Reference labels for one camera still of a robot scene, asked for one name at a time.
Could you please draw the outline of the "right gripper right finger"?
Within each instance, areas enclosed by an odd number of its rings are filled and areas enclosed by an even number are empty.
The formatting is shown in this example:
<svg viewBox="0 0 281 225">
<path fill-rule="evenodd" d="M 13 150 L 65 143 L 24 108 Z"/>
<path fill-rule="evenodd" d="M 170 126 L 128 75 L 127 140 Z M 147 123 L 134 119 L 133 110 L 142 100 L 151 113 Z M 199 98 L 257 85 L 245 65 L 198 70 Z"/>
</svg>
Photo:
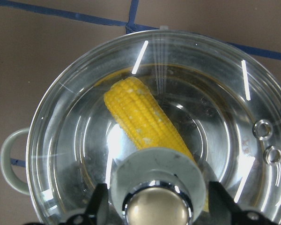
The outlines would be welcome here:
<svg viewBox="0 0 281 225">
<path fill-rule="evenodd" d="M 208 207 L 216 225 L 274 225 L 275 223 L 254 210 L 242 210 L 221 183 L 208 185 Z"/>
</svg>

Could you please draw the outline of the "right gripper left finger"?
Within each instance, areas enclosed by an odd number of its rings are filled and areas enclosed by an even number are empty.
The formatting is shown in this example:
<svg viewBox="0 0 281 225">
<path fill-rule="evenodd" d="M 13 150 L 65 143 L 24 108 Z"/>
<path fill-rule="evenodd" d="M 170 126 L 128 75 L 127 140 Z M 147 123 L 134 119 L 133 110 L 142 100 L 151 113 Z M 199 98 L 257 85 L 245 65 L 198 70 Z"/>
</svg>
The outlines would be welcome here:
<svg viewBox="0 0 281 225">
<path fill-rule="evenodd" d="M 59 225 L 106 225 L 109 213 L 109 193 L 106 183 L 97 184 L 90 201 L 83 212 L 70 213 Z"/>
</svg>

